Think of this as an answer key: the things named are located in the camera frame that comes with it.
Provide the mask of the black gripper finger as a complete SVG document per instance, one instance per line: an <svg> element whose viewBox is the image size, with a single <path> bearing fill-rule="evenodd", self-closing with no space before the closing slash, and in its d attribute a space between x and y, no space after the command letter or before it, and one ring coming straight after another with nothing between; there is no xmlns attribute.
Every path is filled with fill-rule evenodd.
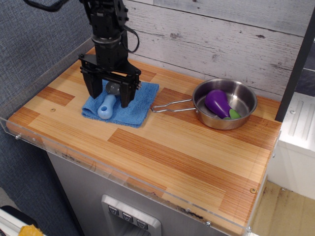
<svg viewBox="0 0 315 236"><path fill-rule="evenodd" d="M98 72L82 71L85 85L89 95L97 98L102 93L102 78Z"/></svg>
<svg viewBox="0 0 315 236"><path fill-rule="evenodd" d="M128 107L129 103L134 99L136 85L123 83L120 85L121 107Z"/></svg>

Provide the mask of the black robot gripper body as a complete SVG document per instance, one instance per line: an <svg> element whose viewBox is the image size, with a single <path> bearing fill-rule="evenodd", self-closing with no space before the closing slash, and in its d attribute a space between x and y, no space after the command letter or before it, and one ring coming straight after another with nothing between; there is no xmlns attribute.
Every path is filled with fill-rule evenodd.
<svg viewBox="0 0 315 236"><path fill-rule="evenodd" d="M136 90L141 87L139 76L140 69L128 61L127 39L102 41L93 40L95 54L80 54L78 59L81 62L82 71L98 72L102 81L114 82L119 85L134 84Z"/></svg>

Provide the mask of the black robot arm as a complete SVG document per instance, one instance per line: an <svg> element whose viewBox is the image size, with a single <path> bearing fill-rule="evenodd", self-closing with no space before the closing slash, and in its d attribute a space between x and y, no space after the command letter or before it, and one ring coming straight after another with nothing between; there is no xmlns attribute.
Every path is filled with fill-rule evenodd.
<svg viewBox="0 0 315 236"><path fill-rule="evenodd" d="M81 73L92 98L103 91L104 80L120 86L121 106L126 108L141 87L141 71L128 61L135 50L128 48L127 34L136 32L126 26L128 9L121 0L84 0L92 26L95 54L81 54Z"/></svg>

